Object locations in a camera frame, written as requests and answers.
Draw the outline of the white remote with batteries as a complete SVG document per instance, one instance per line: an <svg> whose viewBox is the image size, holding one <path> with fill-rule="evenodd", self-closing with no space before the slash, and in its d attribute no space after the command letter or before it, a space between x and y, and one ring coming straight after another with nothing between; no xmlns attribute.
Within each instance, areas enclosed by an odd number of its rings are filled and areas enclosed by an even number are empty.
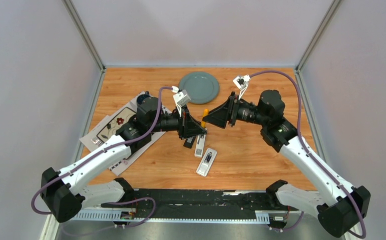
<svg viewBox="0 0 386 240"><path fill-rule="evenodd" d="M211 169L211 166L216 156L217 151L212 148L208 148L203 154L201 162L196 170L196 173L202 177L206 177Z"/></svg>

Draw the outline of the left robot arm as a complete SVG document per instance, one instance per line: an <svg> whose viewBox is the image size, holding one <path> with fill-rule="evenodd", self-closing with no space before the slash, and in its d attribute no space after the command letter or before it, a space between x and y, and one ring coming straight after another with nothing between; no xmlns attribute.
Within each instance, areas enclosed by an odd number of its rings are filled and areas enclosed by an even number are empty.
<svg viewBox="0 0 386 240"><path fill-rule="evenodd" d="M185 105L180 110L165 112L159 99L147 93L139 95L136 103L136 113L101 147L72 165L60 170L50 167L42 173L40 196L57 222L67 222L80 210L104 203L130 206L134 195L125 180L116 178L99 185L88 183L150 143L153 134L176 131L183 140L207 133Z"/></svg>

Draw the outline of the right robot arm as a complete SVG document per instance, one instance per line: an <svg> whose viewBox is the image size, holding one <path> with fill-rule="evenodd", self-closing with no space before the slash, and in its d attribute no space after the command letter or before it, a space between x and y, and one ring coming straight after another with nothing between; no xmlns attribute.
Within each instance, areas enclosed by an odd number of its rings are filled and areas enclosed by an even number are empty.
<svg viewBox="0 0 386 240"><path fill-rule="evenodd" d="M237 120L260 125L263 140L289 159L316 188L302 190L278 180L266 188L267 205L274 210L282 206L300 210L317 218L333 237L342 237L366 216L370 192L364 186L354 187L331 169L283 116L284 109L277 90L263 91L257 105L232 92L225 103L211 110L203 120L220 128L234 126Z"/></svg>

